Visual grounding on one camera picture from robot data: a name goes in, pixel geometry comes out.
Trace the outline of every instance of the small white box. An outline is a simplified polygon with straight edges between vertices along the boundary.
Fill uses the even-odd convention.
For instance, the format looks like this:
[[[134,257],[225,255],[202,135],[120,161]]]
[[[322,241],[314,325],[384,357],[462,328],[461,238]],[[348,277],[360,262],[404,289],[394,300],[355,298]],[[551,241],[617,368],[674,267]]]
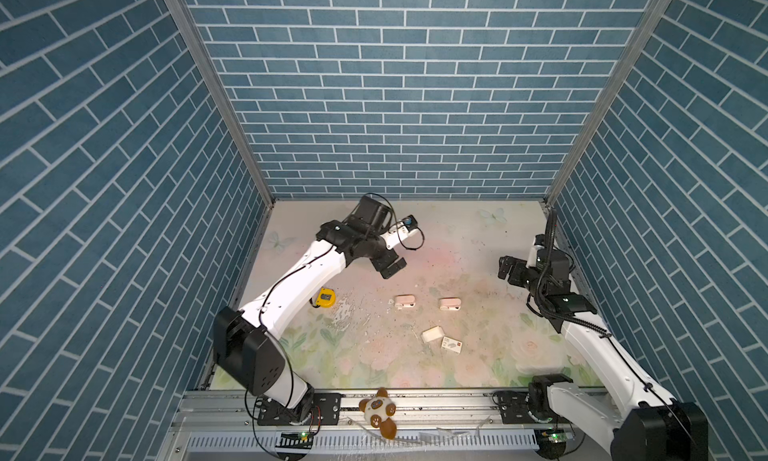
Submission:
[[[462,300],[457,297],[444,297],[440,300],[441,311],[458,311],[462,309]]]
[[[402,310],[404,307],[415,307],[416,296],[413,294],[403,294],[401,296],[395,296],[395,307],[398,310]]]
[[[462,342],[455,340],[452,337],[447,337],[447,336],[442,337],[442,346],[446,350],[453,351],[454,353],[462,352]]]
[[[435,326],[422,333],[422,340],[424,340],[425,343],[428,343],[429,341],[435,341],[444,336],[446,336],[446,333],[442,328]]]

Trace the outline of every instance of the red wire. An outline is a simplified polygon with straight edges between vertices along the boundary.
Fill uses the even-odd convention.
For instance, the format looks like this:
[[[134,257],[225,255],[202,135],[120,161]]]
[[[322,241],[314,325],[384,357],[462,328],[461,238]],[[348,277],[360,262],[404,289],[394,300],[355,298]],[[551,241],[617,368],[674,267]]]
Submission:
[[[322,423],[322,414],[320,412],[320,407],[315,406],[317,408],[317,431],[315,432],[315,435],[317,435],[320,432],[320,425]]]

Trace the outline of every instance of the yellow tape measure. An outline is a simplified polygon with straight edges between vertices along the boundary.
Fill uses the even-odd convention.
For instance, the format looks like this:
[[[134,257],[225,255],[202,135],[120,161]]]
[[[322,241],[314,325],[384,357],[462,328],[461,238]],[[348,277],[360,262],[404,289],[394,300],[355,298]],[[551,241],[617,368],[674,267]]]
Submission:
[[[322,287],[317,295],[315,304],[320,307],[331,307],[336,303],[336,293],[329,287]]]

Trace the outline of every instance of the stuffed animal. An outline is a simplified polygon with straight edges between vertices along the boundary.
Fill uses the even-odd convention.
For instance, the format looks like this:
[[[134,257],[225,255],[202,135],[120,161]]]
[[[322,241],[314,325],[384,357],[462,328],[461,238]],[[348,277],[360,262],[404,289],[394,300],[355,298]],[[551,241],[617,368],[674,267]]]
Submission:
[[[366,422],[374,428],[379,428],[383,437],[395,438],[397,425],[391,418],[395,415],[395,404],[389,399],[386,389],[379,388],[375,398],[360,401],[360,410],[364,412]]]

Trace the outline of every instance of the pink object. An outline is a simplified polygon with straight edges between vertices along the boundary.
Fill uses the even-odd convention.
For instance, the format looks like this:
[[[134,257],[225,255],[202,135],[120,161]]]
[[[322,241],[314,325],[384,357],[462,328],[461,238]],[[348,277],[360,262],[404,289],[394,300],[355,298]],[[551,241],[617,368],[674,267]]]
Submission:
[[[457,297],[444,297],[440,300],[442,311],[458,311],[462,308],[462,300]]]

